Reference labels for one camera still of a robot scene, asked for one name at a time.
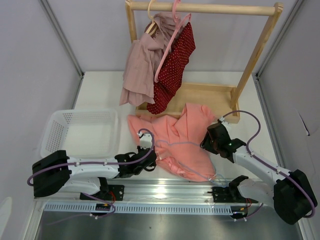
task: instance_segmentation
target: white wall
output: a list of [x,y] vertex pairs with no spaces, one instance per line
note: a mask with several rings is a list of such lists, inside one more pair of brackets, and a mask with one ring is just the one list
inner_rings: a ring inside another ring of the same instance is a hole
[[[306,173],[320,201],[320,1],[306,0],[261,76],[286,166]],[[306,135],[302,117],[310,136]],[[310,220],[319,232],[320,214]]]
[[[257,63],[258,67],[295,1],[280,0],[284,3],[284,11]],[[49,0],[49,2],[83,71],[124,70],[131,46],[125,0]],[[172,2],[172,0],[161,0],[161,2]],[[182,2],[273,6],[276,0],[183,0]],[[186,67],[187,71],[243,71],[268,18],[204,13],[194,13],[192,16],[196,50]],[[135,11],[135,19],[139,37],[150,20],[146,11]]]
[[3,240],[18,240],[31,210],[26,183],[48,117],[70,108],[79,77],[36,0],[0,1],[0,202],[13,198]]

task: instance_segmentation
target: perforated metal strip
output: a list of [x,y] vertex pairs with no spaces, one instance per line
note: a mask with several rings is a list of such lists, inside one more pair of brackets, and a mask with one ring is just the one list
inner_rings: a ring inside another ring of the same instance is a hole
[[[231,207],[225,205],[172,205],[115,203],[119,214],[180,214],[180,215],[232,215]],[[106,213],[95,210],[96,203],[87,202],[48,202],[45,211]]]

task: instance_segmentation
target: clothes hanger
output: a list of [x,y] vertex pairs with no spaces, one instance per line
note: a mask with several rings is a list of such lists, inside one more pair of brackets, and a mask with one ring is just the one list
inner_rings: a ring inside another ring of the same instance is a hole
[[157,30],[157,28],[158,28],[158,25],[155,23],[155,20],[154,20],[154,16],[151,16],[150,15],[150,7],[151,7],[151,4],[153,3],[153,2],[155,2],[156,0],[151,0],[150,2],[149,2],[149,5],[148,5],[148,9],[147,9],[147,13],[148,13],[148,17],[149,17],[149,19],[151,19],[151,24],[150,24],[150,26],[148,27],[148,29],[145,31],[147,34],[149,34],[150,36],[152,35],[152,34],[154,34],[155,32],[156,32],[156,30]]
[[188,13],[188,14],[182,19],[182,21],[180,21],[180,22],[178,23],[178,19],[179,19],[179,18],[176,16],[176,7],[177,7],[177,4],[180,3],[180,2],[181,2],[181,0],[174,0],[173,5],[172,5],[172,18],[173,18],[173,21],[175,22],[175,30],[174,30],[174,32],[173,32],[173,34],[172,34],[172,37],[171,37],[171,39],[170,39],[170,41],[169,41],[169,43],[168,43],[168,45],[167,45],[167,47],[166,47],[166,49],[165,49],[165,52],[164,52],[163,57],[162,57],[162,59],[161,59],[161,62],[160,62],[159,66],[158,66],[158,68],[157,68],[157,70],[156,70],[156,72],[155,72],[155,75],[154,75],[154,82],[155,82],[155,83],[159,82],[159,79],[158,79],[159,72],[160,72],[160,70],[161,70],[162,65],[163,65],[164,62],[165,62],[165,59],[166,59],[166,57],[167,57],[167,55],[168,55],[168,53],[169,53],[169,49],[170,49],[173,41],[175,40],[177,33],[179,32],[180,28],[182,27],[182,25],[185,23],[185,21],[186,21],[187,19],[188,19],[189,22],[190,22],[190,20],[191,20],[191,13]]

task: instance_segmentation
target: plastic basket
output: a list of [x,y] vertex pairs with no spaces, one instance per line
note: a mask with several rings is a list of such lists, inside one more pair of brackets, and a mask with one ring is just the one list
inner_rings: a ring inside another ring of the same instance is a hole
[[60,110],[52,114],[40,155],[66,150],[76,158],[113,157],[118,152],[118,113],[115,109]]

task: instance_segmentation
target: clothes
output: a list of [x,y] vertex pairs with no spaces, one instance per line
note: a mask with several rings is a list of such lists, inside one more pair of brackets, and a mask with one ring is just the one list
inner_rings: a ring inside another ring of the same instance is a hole
[[[139,144],[137,135],[139,129],[146,128],[154,134],[155,151],[158,154],[156,164],[159,167],[185,179],[203,182],[205,179],[193,171],[207,179],[213,178],[215,175],[208,152],[199,147],[206,135],[207,127],[213,122],[214,118],[208,106],[186,103],[180,119],[168,115],[159,118],[129,115],[128,125],[137,145]],[[168,145],[163,141],[170,144],[192,142],[197,145]]]
[[155,72],[175,31],[176,23],[168,12],[154,15],[154,22],[158,26],[154,36],[144,33],[140,40],[134,40],[131,45],[123,73],[119,105],[155,103]]
[[154,103],[149,102],[146,106],[152,114],[160,114],[166,110],[168,103],[181,87],[185,66],[196,49],[190,22],[183,28],[171,49],[172,52],[168,54],[159,72],[159,81],[154,83]]

